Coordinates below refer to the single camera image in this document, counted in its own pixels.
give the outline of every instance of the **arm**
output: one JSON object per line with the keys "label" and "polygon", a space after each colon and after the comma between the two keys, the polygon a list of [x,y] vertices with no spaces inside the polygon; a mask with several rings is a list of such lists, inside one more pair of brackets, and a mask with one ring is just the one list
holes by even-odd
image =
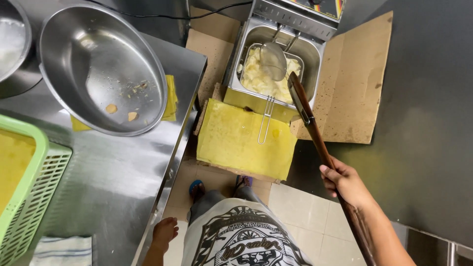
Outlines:
{"label": "arm", "polygon": [[332,157],[336,168],[320,166],[324,186],[330,196],[336,197],[335,189],[352,206],[368,228],[374,259],[378,266],[415,266],[399,241],[391,222],[366,189],[356,170]]}
{"label": "arm", "polygon": [[168,217],[162,219],[153,230],[153,241],[149,247],[142,266],[163,266],[164,253],[169,248],[169,242],[177,236],[179,227],[177,219]]}

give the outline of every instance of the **gray shorts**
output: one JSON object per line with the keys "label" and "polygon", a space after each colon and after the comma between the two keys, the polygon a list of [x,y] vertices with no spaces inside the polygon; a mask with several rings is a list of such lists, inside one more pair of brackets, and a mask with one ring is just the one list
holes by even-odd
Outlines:
{"label": "gray shorts", "polygon": [[[258,202],[261,203],[264,207],[266,207],[266,209],[268,209],[268,206],[266,206],[261,201],[261,199],[254,193],[254,191],[248,186],[239,187],[235,192],[234,198]],[[187,213],[187,221],[189,222],[189,225],[191,225],[191,223],[195,221],[195,219],[199,218],[201,215],[210,210],[210,208],[212,208],[215,204],[219,203],[224,199],[226,199],[226,197],[216,189],[207,191],[205,195],[199,199],[199,201],[192,205],[190,211]]]}

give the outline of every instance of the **person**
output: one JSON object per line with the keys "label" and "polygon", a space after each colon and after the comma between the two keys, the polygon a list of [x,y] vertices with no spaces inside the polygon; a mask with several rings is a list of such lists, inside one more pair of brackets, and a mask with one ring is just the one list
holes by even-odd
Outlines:
{"label": "person", "polygon": [[[336,170],[320,166],[325,188],[353,205],[366,224],[370,250],[378,266],[415,266],[356,170],[332,157]],[[311,266],[284,224],[253,193],[250,177],[237,179],[233,198],[216,190],[205,192],[195,181],[189,190],[194,200],[184,238],[183,266]],[[166,218],[153,231],[143,266],[162,266],[169,242],[178,234],[176,218]]]}

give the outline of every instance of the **metal bowl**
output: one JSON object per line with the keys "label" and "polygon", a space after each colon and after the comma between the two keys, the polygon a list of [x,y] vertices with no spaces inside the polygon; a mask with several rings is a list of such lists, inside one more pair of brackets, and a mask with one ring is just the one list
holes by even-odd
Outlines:
{"label": "metal bowl", "polygon": [[[71,115],[114,136],[144,133],[161,120],[167,84],[141,34],[120,16],[91,5],[64,8],[43,23],[40,70]],[[106,107],[117,111],[110,114]],[[128,121],[128,113],[138,117]]]}
{"label": "metal bowl", "polygon": [[0,98],[18,95],[41,80],[31,26],[21,5],[0,0]]}

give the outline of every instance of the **white t-shirt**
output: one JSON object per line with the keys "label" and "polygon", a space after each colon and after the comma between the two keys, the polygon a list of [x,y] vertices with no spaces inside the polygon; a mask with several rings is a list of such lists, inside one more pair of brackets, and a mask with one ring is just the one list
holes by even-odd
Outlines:
{"label": "white t-shirt", "polygon": [[264,205],[225,199],[187,228],[182,266],[311,266]]}

